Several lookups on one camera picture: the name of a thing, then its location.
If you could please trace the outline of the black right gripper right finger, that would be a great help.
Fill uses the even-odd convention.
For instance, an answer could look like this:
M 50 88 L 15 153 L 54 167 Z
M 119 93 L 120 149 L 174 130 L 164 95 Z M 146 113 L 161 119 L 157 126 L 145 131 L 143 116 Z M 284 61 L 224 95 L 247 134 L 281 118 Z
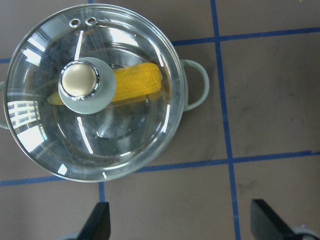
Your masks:
M 250 205 L 250 230 L 255 240 L 294 240 L 296 234 L 263 199 Z

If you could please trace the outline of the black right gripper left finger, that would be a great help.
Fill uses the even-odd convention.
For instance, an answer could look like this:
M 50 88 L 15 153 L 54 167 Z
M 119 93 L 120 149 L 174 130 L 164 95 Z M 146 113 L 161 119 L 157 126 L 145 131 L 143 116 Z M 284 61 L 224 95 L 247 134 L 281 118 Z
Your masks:
M 110 206 L 98 202 L 78 235 L 79 240 L 109 240 L 111 236 Z

